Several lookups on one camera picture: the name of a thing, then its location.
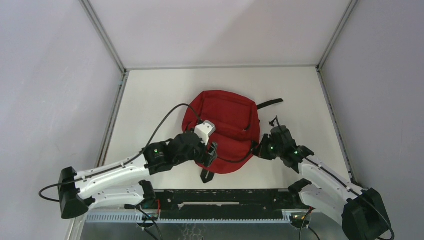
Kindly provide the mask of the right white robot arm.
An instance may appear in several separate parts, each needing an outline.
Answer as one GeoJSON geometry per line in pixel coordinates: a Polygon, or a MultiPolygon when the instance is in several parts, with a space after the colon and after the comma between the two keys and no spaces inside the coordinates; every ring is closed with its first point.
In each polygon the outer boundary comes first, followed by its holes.
{"type": "Polygon", "coordinates": [[[281,159],[301,176],[289,188],[289,203],[317,210],[339,224],[349,240],[395,238],[386,207],[378,191],[363,188],[332,170],[304,145],[297,145],[285,126],[264,134],[253,154],[261,159],[281,159]]]}

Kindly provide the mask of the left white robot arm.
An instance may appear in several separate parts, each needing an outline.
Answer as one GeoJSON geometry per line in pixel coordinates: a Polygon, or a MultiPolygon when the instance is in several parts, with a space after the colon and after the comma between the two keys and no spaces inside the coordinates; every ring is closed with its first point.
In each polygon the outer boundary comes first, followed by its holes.
{"type": "Polygon", "coordinates": [[[153,207],[157,196],[146,178],[187,161],[209,167],[218,157],[218,144],[208,139],[186,131],[152,143],[119,162],[83,171],[62,169],[57,187],[61,218],[73,219],[92,209],[114,205],[153,207]]]}

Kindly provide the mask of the red student backpack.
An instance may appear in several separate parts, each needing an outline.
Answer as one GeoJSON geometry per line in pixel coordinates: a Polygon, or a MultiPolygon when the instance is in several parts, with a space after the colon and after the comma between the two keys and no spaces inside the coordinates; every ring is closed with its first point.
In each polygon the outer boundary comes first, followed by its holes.
{"type": "Polygon", "coordinates": [[[240,170],[253,156],[260,144],[261,129],[258,111],[271,105],[282,103],[277,98],[256,104],[253,100],[224,90],[206,90],[191,103],[182,120],[182,130],[193,130],[198,119],[210,121],[215,132],[210,142],[217,143],[217,158],[202,168],[200,178],[209,183],[216,174],[224,175],[240,170]]]}

